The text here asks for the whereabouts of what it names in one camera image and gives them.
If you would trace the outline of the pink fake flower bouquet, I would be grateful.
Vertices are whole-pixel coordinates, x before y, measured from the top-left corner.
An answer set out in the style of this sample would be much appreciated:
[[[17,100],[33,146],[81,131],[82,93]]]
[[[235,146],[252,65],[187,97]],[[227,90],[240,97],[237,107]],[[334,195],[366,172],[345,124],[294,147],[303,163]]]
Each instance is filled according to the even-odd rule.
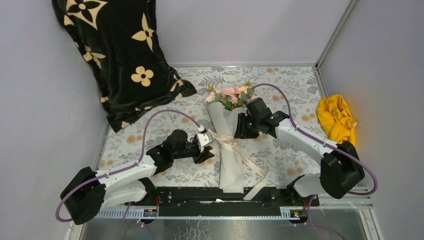
[[[222,90],[215,89],[209,86],[209,94],[205,98],[205,103],[210,105],[212,103],[220,103],[225,110],[232,111],[236,108],[244,107],[248,101],[257,98],[255,90],[250,81],[239,87],[227,87]]]

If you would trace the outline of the cream printed ribbon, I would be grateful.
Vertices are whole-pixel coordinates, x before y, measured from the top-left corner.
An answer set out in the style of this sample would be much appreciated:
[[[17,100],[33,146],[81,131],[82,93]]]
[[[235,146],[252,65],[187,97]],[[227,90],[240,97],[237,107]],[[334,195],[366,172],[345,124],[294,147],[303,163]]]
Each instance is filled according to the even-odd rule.
[[[266,186],[266,173],[242,154],[241,148],[233,137],[216,133],[211,128],[208,131],[220,144],[219,188],[224,193],[242,193],[244,191],[243,166],[247,166],[262,177],[262,181],[242,198],[245,201],[252,200]]]

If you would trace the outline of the white translucent wrapping paper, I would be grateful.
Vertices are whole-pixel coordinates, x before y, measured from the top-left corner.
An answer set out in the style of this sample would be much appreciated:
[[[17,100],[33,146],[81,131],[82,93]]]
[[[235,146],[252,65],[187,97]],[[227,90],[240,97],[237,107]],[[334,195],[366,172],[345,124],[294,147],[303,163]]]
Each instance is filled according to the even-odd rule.
[[[221,149],[219,188],[224,193],[243,193],[243,164],[253,170],[258,169],[243,155],[235,138],[239,114],[245,115],[247,108],[237,107],[226,110],[221,102],[213,102],[207,105],[207,110],[213,123],[213,128],[210,128],[209,132],[219,142]]]

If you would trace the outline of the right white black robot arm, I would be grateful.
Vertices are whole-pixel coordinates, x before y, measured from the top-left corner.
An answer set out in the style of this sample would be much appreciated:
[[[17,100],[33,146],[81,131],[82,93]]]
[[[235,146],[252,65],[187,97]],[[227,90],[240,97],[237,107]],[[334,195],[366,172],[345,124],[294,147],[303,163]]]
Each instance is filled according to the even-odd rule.
[[[301,175],[290,182],[287,201],[301,205],[309,196],[328,194],[341,199],[365,177],[355,147],[348,141],[337,143],[320,137],[294,122],[282,111],[272,112],[261,98],[246,104],[246,112],[237,116],[236,139],[254,139],[270,135],[295,146],[317,162],[319,173]]]

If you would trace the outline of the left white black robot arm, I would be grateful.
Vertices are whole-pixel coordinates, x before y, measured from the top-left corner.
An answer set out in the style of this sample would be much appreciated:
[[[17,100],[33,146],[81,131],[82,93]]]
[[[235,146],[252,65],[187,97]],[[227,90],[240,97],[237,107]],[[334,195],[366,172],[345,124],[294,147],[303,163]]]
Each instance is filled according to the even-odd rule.
[[[141,160],[105,170],[81,169],[60,194],[70,221],[82,225],[98,213],[125,203],[152,204],[157,190],[150,177],[173,166],[177,159],[192,158],[195,164],[214,157],[212,135],[203,130],[192,138],[174,130],[161,144],[149,149]]]

